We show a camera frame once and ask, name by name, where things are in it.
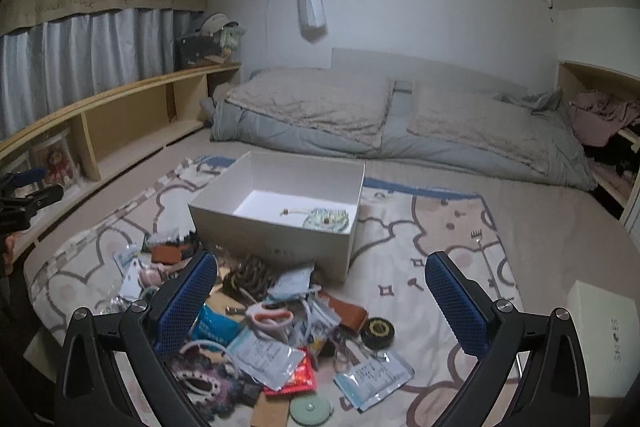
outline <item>white box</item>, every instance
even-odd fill
[[[566,308],[580,339],[589,394],[625,396],[640,371],[640,324],[635,302],[576,281]]]
[[[343,282],[363,181],[364,163],[248,152],[213,179],[189,210],[205,243],[281,268],[315,261],[327,278]],[[282,213],[285,208],[289,214]],[[313,208],[344,209],[349,224],[341,232],[304,229]]]

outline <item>red packet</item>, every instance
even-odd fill
[[[298,364],[293,375],[287,380],[287,383],[279,391],[272,391],[268,387],[264,388],[266,396],[283,396],[286,394],[302,393],[304,391],[313,391],[316,388],[316,375],[311,367],[311,359],[306,349],[305,358]]]

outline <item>tape measure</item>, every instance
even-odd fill
[[[394,325],[381,317],[368,319],[360,331],[362,343],[374,351],[389,347],[394,341]]]
[[[329,401],[317,393],[305,394],[291,400],[289,413],[298,425],[322,425],[334,412]]]

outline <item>blue package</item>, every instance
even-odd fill
[[[203,304],[198,313],[198,319],[194,327],[191,328],[191,340],[208,340],[228,346],[238,336],[239,331],[240,324],[212,311],[206,304]]]

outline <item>brown leather strap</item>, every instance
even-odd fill
[[[318,295],[329,299],[329,306],[340,315],[340,323],[354,333],[360,331],[367,317],[369,317],[369,312],[361,306],[342,301],[325,292],[320,292]]]

